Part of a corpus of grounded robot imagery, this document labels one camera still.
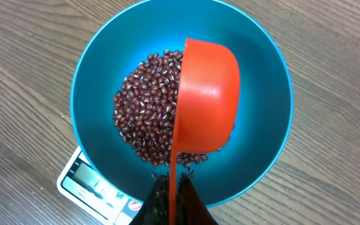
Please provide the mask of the white digital kitchen scale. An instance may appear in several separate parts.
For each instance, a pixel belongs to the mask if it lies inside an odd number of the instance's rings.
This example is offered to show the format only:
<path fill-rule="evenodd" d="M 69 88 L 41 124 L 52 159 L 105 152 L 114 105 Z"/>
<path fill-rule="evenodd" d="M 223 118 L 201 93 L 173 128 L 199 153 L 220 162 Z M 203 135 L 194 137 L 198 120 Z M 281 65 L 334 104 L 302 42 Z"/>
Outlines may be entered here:
<path fill-rule="evenodd" d="M 56 186 L 63 196 L 103 224 L 130 224 L 142 207 L 103 179 L 89 165 L 80 147 L 60 173 Z"/>

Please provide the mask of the blue bowl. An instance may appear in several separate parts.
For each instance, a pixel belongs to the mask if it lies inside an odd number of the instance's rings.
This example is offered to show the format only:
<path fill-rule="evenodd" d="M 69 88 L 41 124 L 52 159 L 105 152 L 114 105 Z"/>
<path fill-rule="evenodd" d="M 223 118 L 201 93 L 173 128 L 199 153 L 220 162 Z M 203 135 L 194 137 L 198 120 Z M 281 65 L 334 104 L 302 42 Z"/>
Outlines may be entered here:
<path fill-rule="evenodd" d="M 291 129 L 293 89 L 286 62 L 270 35 L 222 1 L 142 1 L 116 14 L 85 47 L 72 79 L 70 110 L 78 144 L 94 170 L 116 189 L 144 201 L 153 166 L 136 156 L 113 121 L 113 97 L 149 54 L 181 50 L 186 38 L 226 46 L 240 68 L 235 127 L 227 144 L 193 164 L 202 202 L 218 206 L 254 186 L 279 157 Z"/>

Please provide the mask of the red beans in bowl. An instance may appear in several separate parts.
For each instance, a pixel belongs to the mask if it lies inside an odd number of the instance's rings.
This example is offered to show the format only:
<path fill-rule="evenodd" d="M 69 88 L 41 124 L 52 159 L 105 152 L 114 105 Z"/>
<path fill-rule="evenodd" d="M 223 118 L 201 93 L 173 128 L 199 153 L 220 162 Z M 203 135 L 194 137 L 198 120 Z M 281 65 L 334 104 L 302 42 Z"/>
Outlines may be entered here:
<path fill-rule="evenodd" d="M 114 95 L 112 119 L 136 156 L 153 165 L 170 164 L 178 88 L 184 51 L 150 54 L 131 72 Z M 185 167 L 207 160 L 208 154 L 178 152 Z"/>

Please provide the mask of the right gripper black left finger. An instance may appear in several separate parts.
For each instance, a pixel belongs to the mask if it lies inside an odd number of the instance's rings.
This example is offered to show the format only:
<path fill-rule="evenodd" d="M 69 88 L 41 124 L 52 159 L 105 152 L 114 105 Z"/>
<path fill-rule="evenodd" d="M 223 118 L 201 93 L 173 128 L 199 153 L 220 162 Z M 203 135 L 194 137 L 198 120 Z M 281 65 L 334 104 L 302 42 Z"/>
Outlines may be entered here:
<path fill-rule="evenodd" d="M 154 186 L 129 225 L 169 224 L 169 176 L 152 174 Z"/>

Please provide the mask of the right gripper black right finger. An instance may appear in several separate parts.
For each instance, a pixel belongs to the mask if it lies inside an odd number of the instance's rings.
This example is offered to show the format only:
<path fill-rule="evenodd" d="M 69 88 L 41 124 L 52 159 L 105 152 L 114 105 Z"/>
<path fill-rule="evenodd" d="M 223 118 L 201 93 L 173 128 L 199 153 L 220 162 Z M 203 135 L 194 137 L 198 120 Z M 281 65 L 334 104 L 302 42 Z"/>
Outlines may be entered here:
<path fill-rule="evenodd" d="M 182 172 L 177 193 L 177 225 L 218 225 L 201 201 L 192 179 L 195 171 Z"/>

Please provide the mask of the red plastic scoop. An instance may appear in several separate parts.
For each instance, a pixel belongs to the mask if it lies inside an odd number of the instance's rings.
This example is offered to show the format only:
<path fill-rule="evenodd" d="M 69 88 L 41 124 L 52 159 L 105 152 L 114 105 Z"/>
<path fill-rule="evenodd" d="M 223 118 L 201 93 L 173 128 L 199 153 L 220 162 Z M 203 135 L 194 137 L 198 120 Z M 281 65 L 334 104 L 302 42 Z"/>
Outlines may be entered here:
<path fill-rule="evenodd" d="M 169 224 L 176 222 L 176 154 L 207 154 L 223 147 L 233 130 L 240 72 L 225 46 L 187 38 L 177 93 L 169 175 Z"/>

